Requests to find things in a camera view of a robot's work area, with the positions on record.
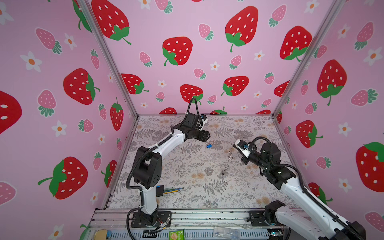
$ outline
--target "table surface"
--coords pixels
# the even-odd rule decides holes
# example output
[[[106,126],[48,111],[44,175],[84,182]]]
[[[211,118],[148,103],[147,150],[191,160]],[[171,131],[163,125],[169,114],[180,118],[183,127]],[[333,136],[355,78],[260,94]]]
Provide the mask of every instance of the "table surface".
[[[136,150],[159,142],[169,134],[170,126],[180,123],[183,118],[184,115],[139,118],[111,209],[131,209],[140,205],[138,190],[125,187]],[[208,115],[208,123],[203,129],[211,134],[206,143],[188,139],[162,160],[158,185],[184,189],[158,197],[160,208],[263,208],[274,200],[280,200],[291,208],[298,207],[260,175],[258,166],[253,163],[243,165],[241,155],[232,147],[236,139],[249,142],[257,136],[264,136],[280,149],[281,162],[291,164],[270,116]],[[264,141],[256,142],[258,149],[262,143]]]

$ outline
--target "green stem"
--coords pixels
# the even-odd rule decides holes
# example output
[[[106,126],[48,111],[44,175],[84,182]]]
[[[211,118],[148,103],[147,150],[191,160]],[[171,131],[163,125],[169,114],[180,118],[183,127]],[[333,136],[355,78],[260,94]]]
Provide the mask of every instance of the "green stem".
[[[124,39],[124,41],[126,41],[129,45],[132,45],[130,42],[128,42],[127,40],[125,40],[125,38],[123,38]]]
[[[40,185],[40,184],[42,184],[43,182],[45,182],[45,181],[47,181],[47,180],[50,180],[50,179],[53,179],[53,177],[49,177],[49,178],[43,179],[43,180],[39,181],[39,182],[37,183],[37,185]]]
[[[329,96],[329,102],[328,102],[327,106],[329,106],[331,104],[331,97],[332,96]]]

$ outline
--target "green packet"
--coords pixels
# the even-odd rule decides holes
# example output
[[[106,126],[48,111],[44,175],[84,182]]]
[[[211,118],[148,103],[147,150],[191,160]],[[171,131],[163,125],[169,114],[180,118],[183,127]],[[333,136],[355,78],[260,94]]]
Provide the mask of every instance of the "green packet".
[[[179,231],[170,231],[169,240],[184,240],[184,229]]]

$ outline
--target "white flower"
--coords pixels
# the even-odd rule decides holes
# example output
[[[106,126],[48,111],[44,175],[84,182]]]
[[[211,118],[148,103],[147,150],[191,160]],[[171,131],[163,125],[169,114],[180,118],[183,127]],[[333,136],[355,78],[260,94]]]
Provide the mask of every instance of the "white flower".
[[[342,180],[341,178],[339,178],[339,182],[339,188],[344,189],[345,192],[348,192],[348,189],[352,189],[352,186],[348,184],[348,179]]]
[[[63,227],[64,227],[64,224],[61,225],[60,227],[55,226],[53,228],[53,233],[49,235],[48,239],[56,240],[58,237],[61,237],[63,235],[63,232],[62,232]]]
[[[40,59],[35,58],[31,51],[28,52],[28,56],[20,55],[22,60],[26,62],[25,67],[27,70],[34,68],[36,71],[40,72],[39,65],[43,63]]]
[[[217,69],[220,67],[219,64],[217,64],[217,62],[215,61],[213,64],[211,64],[211,70],[215,70],[217,71]]]
[[[108,74],[108,80],[110,83],[113,83],[113,76],[111,73]]]
[[[97,140],[99,140],[99,145],[101,145],[102,143],[105,143],[105,136],[100,133],[100,137],[98,137]]]
[[[259,98],[261,95],[263,95],[262,93],[260,93],[260,91],[258,91],[257,93],[254,93],[254,98]]]
[[[65,129],[67,128],[66,124],[61,124],[60,121],[57,121],[57,125],[52,127],[53,131],[56,131],[56,137],[60,135],[65,135]]]
[[[379,47],[378,49],[376,49],[375,51],[370,49],[368,50],[368,57],[366,57],[363,62],[368,62],[368,64],[370,66],[373,65],[373,63],[376,61],[376,60],[380,60],[383,58],[383,56],[380,54],[381,52],[381,49],[382,47]]]
[[[339,36],[337,37],[337,39],[340,39],[340,38],[345,38],[347,36],[347,32],[349,31],[351,27],[350,26],[347,26],[347,24],[344,24],[343,28],[340,29],[337,33],[339,34]]]
[[[159,82],[159,84],[158,84],[158,86],[161,86],[162,88],[164,88],[164,86],[166,86],[166,83],[165,83],[165,81],[158,81]]]
[[[296,107],[297,107],[297,103],[296,103],[296,101],[294,101],[294,102],[292,103],[292,108],[293,108],[294,110],[296,110]]]
[[[261,61],[262,57],[264,57],[264,56],[265,56],[265,54],[263,53],[262,50],[260,50],[260,52],[255,53],[255,60],[257,59],[257,60]]]
[[[309,12],[309,13],[313,13],[313,10],[315,9],[315,7],[317,7],[318,5],[320,5],[320,3],[317,2],[317,0],[312,0],[310,2],[307,2],[307,8],[305,9],[305,13]]]
[[[13,18],[11,17],[11,15],[9,15],[7,12],[7,7],[5,6],[5,3],[3,2],[0,2],[0,24],[1,25],[4,25],[5,24],[5,21],[8,20],[8,21],[13,21]]]
[[[339,124],[339,134],[344,134],[344,136],[348,136],[348,132],[352,130],[352,128],[348,127],[348,123],[345,122],[343,125]]]
[[[375,0],[365,0],[364,5],[368,4],[369,6],[372,6],[372,4],[375,2]]]
[[[64,35],[66,38],[64,42],[70,46],[71,50],[73,50],[74,47],[77,47],[77,45],[73,41],[73,36],[68,36],[68,34],[66,33],[64,33]]]
[[[98,192],[93,192],[93,195],[92,195],[92,197],[90,199],[90,201],[92,202],[92,205],[95,203],[95,201],[98,200],[97,195],[99,195]]]
[[[143,8],[149,9],[149,4],[151,0],[139,0],[139,2],[141,3],[141,9]]]
[[[307,160],[303,160],[303,167],[305,167],[305,169],[308,169],[309,164],[308,164]]]

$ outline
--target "strawberry wallpaper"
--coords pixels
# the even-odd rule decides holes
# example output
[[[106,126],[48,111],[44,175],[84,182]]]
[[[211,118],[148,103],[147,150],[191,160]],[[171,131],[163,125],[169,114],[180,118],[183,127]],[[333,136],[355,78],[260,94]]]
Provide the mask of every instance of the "strawberry wallpaper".
[[[0,0],[2,239],[83,239],[102,207],[133,118],[90,31],[76,0]]]
[[[372,240],[384,239],[381,9],[382,1],[345,3],[280,123],[310,190]]]
[[[270,113],[332,2],[88,1],[139,114]]]

